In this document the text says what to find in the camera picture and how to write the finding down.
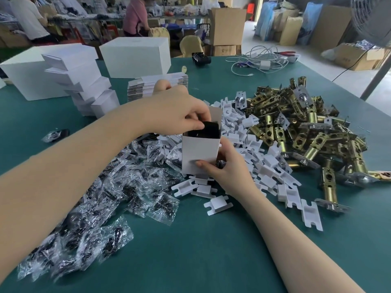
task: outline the green tabletop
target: green tabletop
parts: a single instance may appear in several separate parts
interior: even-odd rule
[[[108,77],[104,63],[99,65]],[[213,57],[204,68],[196,68],[190,58],[174,58],[170,73],[182,66],[187,66],[189,93],[211,103],[226,96],[233,99],[237,91],[251,97],[257,86],[287,86],[291,77],[306,76],[311,96],[334,104],[342,117],[349,116],[353,131],[367,134],[368,168],[391,169],[390,118],[299,62],[274,74],[254,71],[252,77],[239,77],[223,57]],[[128,80],[110,81],[120,103],[125,103]],[[0,90],[0,107],[1,173],[44,150],[48,145],[41,138],[50,130],[69,128],[73,133],[93,121],[80,115],[70,97],[28,102],[13,86]],[[313,201],[323,196],[317,188],[318,171],[294,176],[303,184],[301,198]],[[338,186],[339,203],[351,207],[351,212],[337,216],[320,209],[324,232],[306,228],[296,208],[285,209],[276,197],[268,198],[365,291],[381,293],[391,290],[390,186]],[[170,227],[125,214],[134,240],[103,264],[95,262],[55,284],[47,274],[36,282],[31,277],[17,281],[13,271],[0,292],[286,292],[255,224],[238,202],[230,200],[233,208],[208,216],[203,206],[207,199],[185,196]]]

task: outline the pile of white plastic parts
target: pile of white plastic parts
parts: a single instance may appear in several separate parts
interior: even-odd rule
[[[278,201],[285,203],[286,207],[296,207],[301,211],[305,226],[315,225],[317,230],[323,231],[316,203],[311,202],[308,205],[306,200],[300,198],[298,187],[301,186],[301,183],[291,176],[292,169],[281,156],[281,148],[277,146],[277,142],[274,142],[265,153],[265,150],[261,148],[262,141],[257,141],[253,134],[247,134],[248,128],[258,123],[258,118],[254,115],[246,118],[242,111],[232,107],[234,102],[225,98],[211,106],[222,108],[221,133],[234,144],[236,150],[243,156],[250,175],[260,190],[260,195],[267,196],[267,193],[270,193],[277,196]],[[157,159],[181,161],[181,138],[181,135],[159,136],[161,149]],[[185,195],[209,198],[210,201],[204,203],[204,207],[210,208],[207,212],[208,215],[213,215],[233,205],[227,202],[228,196],[216,197],[213,195],[217,189],[209,185],[209,182],[212,181],[214,180],[207,175],[189,176],[188,180],[174,185],[171,189],[176,191],[174,196],[177,198]]]

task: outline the metal pole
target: metal pole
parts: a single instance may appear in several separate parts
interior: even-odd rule
[[[360,96],[360,99],[366,101],[369,96],[373,93],[375,88],[379,85],[380,81],[384,78],[387,72],[391,68],[391,55],[388,56],[384,64],[381,66],[377,74],[374,76],[372,81],[368,84],[367,88],[365,88],[364,92]]]

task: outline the black cable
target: black cable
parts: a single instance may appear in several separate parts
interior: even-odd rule
[[[347,68],[345,71],[343,71],[342,73],[340,73],[337,77],[334,78],[334,80],[333,80],[332,82],[334,82],[335,79],[337,79],[340,75],[342,75],[343,73],[345,73],[347,70],[350,70],[351,68],[353,68],[353,67],[355,66],[355,64],[357,64],[357,63],[359,62],[359,60],[360,60],[360,59],[361,59],[369,50],[371,50],[371,48],[368,49],[368,50],[366,50],[362,55],[360,55],[360,57],[358,58],[358,60],[357,60],[351,67]]]

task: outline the pile of plastic packets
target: pile of plastic packets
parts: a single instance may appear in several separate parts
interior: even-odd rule
[[[133,239],[124,217],[111,223],[121,206],[125,212],[170,225],[179,205],[170,187],[185,179],[180,161],[174,159],[178,156],[166,159],[161,150],[153,135],[121,150],[67,217],[18,265],[18,279],[31,274],[35,281],[49,273],[56,281],[86,270],[95,260],[105,261]]]

